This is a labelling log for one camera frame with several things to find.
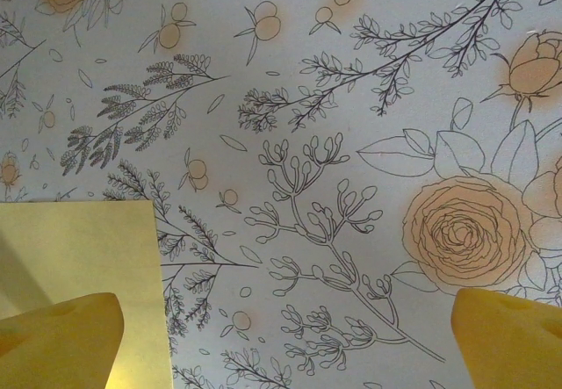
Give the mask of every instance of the yellow shade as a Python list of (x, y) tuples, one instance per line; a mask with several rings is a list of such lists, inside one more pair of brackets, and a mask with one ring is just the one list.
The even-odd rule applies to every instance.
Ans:
[(111, 293), (0, 320), (0, 387), (104, 389), (123, 328)]
[(451, 325), (476, 389), (562, 387), (562, 308), (462, 289)]
[(113, 292), (125, 333), (107, 389), (171, 388), (150, 201), (0, 204), (0, 319)]

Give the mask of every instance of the wallpaper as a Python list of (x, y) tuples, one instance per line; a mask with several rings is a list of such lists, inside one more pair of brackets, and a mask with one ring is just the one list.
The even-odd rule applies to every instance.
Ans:
[(154, 201), (176, 388), (471, 388), (459, 288), (562, 306), (561, 9), (0, 0), (0, 198)]

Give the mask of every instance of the pale yellow panel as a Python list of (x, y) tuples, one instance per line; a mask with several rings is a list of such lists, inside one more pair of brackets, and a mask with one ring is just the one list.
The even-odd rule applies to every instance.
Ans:
[(171, 388), (152, 202), (0, 204), (0, 319), (114, 292), (125, 333), (107, 389)]

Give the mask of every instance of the leafy stem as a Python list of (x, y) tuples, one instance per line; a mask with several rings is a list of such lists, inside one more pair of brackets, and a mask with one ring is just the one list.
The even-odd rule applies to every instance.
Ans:
[[(293, 125), (293, 131), (304, 128), (306, 121), (309, 119), (315, 121), (317, 115), (325, 118), (326, 110), (337, 106), (335, 93), (339, 89), (346, 87), (350, 92), (356, 83), (371, 76), (376, 76), (381, 81), (381, 87), (372, 90), (378, 94), (380, 103), (371, 109), (378, 115), (384, 115), (387, 108), (399, 98), (413, 93), (414, 90), (407, 85), (410, 63), (422, 61), (418, 53), (423, 51), (429, 58), (446, 59), (443, 67), (453, 76), (461, 76), (463, 70), (467, 70), (478, 58), (486, 59), (486, 50), (499, 48), (496, 40), (485, 38), (488, 31), (487, 20), (499, 16), (503, 26), (509, 29), (513, 20), (508, 12), (521, 9), (519, 3), (510, 0), (476, 0), (470, 8), (459, 6), (453, 10), (451, 13), (454, 17), (445, 13), (440, 18), (435, 13), (431, 13), (431, 21), (420, 21), (418, 25), (410, 24), (409, 30), (401, 25), (400, 30), (395, 33), (388, 31), (379, 33), (376, 22), (363, 17), (359, 20), (360, 26), (356, 26), (359, 34), (353, 36), (364, 43), (375, 41), (381, 55), (389, 58), (389, 61), (376, 68), (363, 70), (360, 60), (344, 67), (341, 61), (325, 53), (320, 57), (305, 59), (303, 62), (308, 67), (301, 70), (301, 74), (316, 73), (318, 75), (316, 89), (309, 90), (307, 87), (300, 86), (302, 97), (296, 99), (290, 99), (284, 88), (276, 90), (273, 94), (251, 90), (239, 107), (240, 126), (251, 128), (257, 133), (270, 131), (276, 127), (275, 114), (279, 110), (291, 107), (294, 116), (289, 124)], [(461, 25), (466, 28), (452, 47), (432, 50), (441, 37)], [(407, 50), (402, 55), (396, 56), (393, 53), (400, 43), (407, 44)]]

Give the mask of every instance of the stem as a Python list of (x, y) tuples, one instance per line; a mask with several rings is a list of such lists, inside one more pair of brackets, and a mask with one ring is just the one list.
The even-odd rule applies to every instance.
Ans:
[(241, 268), (257, 268), (253, 264), (240, 264), (240, 263), (211, 263), (211, 262), (195, 262), (195, 263), (163, 263), (160, 266), (239, 266)]
[[(343, 259), (340, 257), (340, 254), (337, 252), (337, 250), (335, 249), (335, 246), (333, 243), (329, 243), (328, 247), (330, 248), (330, 250), (332, 251), (332, 254), (334, 255), (334, 257), (337, 259), (337, 261), (343, 266), (343, 268), (345, 270), (348, 271), (348, 273), (352, 273), (351, 269), (349, 268), (349, 265), (346, 264)], [(356, 296), (357, 299), (359, 299), (359, 301), (361, 301), (363, 303), (363, 305), (365, 307), (367, 307), (369, 310), (371, 310), (371, 312), (377, 316), (377, 318), (379, 320), (381, 320), (383, 323), (385, 323), (389, 328), (391, 328), (394, 332), (396, 332), (398, 335), (402, 336), (402, 338), (407, 339), (408, 342), (412, 343), (417, 349), (420, 349), (421, 351), (425, 352), (426, 354), (428, 354), (430, 357), (433, 357), (435, 360), (444, 363), (445, 359), (443, 357), (441, 357), (440, 355), (436, 354), (435, 352), (433, 352), (431, 349), (427, 348), (425, 345), (421, 344), (420, 342), (416, 341), (412, 336), (410, 336), (409, 334), (407, 334), (406, 332), (404, 332), (402, 329), (400, 329), (398, 327), (398, 323), (394, 323), (394, 321), (389, 321), (379, 310), (377, 310), (377, 308), (375, 308), (375, 306), (373, 306), (369, 300), (357, 289), (357, 288), (352, 288), (351, 291), (353, 292), (353, 294)]]
[[(297, 122), (295, 123), (295, 127), (294, 130), (297, 130), (299, 128), (299, 125), (306, 119), (306, 117), (308, 117), (308, 114), (310, 114), (310, 112), (312, 112), (318, 105), (321, 104), (321, 102), (324, 101), (324, 99), (326, 97), (328, 97), (328, 95), (330, 93), (333, 93), (334, 90), (337, 90), (339, 88), (341, 88), (342, 86), (347, 85), (349, 82), (351, 81), (357, 81), (359, 79), (363, 79), (367, 76), (375, 76), (380, 70), (382, 70), (383, 68), (387, 68), (387, 67), (391, 67), (393, 64), (395, 64), (396, 62), (401, 62), (404, 59), (408, 58), (410, 55), (415, 54), (416, 52), (418, 52), (419, 50), (421, 50), (422, 48), (426, 47), (427, 45), (429, 45), (431, 42), (435, 42), (437, 38), (443, 36), (444, 34), (446, 34), (449, 30), (451, 30), (453, 27), (461, 24), (465, 19), (469, 18), (470, 16), (472, 16), (474, 14), (474, 12), (480, 7), (482, 6), (487, 0), (479, 0), (468, 12), (466, 12), (466, 14), (460, 16), (458, 19), (456, 19), (454, 22), (449, 23), (448, 25), (446, 25), (443, 29), (439, 30), (438, 32), (435, 33), (435, 35), (428, 40), (424, 40), (420, 45), (418, 45), (417, 47), (412, 48), (411, 50), (409, 50), (408, 52), (404, 53), (402, 56), (397, 57), (395, 59), (390, 60), (389, 62), (374, 68), (373, 70), (370, 71), (366, 71), (360, 74), (357, 74), (356, 77), (354, 77), (353, 79), (343, 79), (341, 82), (339, 82), (338, 84), (335, 84), (333, 86), (331, 86), (330, 88), (327, 88), (326, 90), (324, 90), (324, 92), (322, 93), (321, 99), (314, 104), (314, 106), (310, 107), (307, 111), (305, 111), (303, 114), (301, 114), (299, 116), (299, 119), (297, 120)], [(286, 104), (284, 106), (290, 106), (293, 104), (298, 104), (304, 100), (309, 99), (310, 96), (305, 96), (302, 97), (300, 99), (296, 99), (293, 100), (291, 102), (289, 102), (288, 104)]]
[(517, 103), (517, 106), (515, 107), (515, 110), (513, 111), (513, 115), (511, 116), (511, 123), (509, 123), (510, 132), (513, 131), (513, 129), (515, 128), (517, 115), (519, 115), (519, 111), (523, 107), (523, 103), (525, 102), (526, 99), (527, 99), (526, 97), (521, 97), (521, 99), (519, 99), (519, 102)]
[(30, 49), (29, 51), (27, 51), (27, 53), (25, 53), (25, 55), (23, 57), (21, 57), (19, 60), (17, 60), (16, 62), (14, 62), (6, 71), (4, 71), (1, 75), (0, 75), (0, 79), (4, 76), (6, 76), (6, 74), (12, 70), (14, 67), (16, 67), (20, 62), (22, 62), (29, 54), (31, 54), (33, 51), (35, 51), (37, 48), (39, 48), (41, 45), (43, 45), (43, 43), (45, 43), (45, 41), (47, 40), (42, 40), (38, 46), (36, 47), (32, 47), (32, 49)]
[(544, 136), (546, 136), (546, 134), (550, 133), (556, 127), (561, 125), (562, 125), (562, 119), (557, 119), (556, 121), (551, 122), (548, 126), (546, 126), (544, 129), (542, 129), (540, 132), (537, 133), (535, 142), (538, 143), (541, 139), (543, 139)]

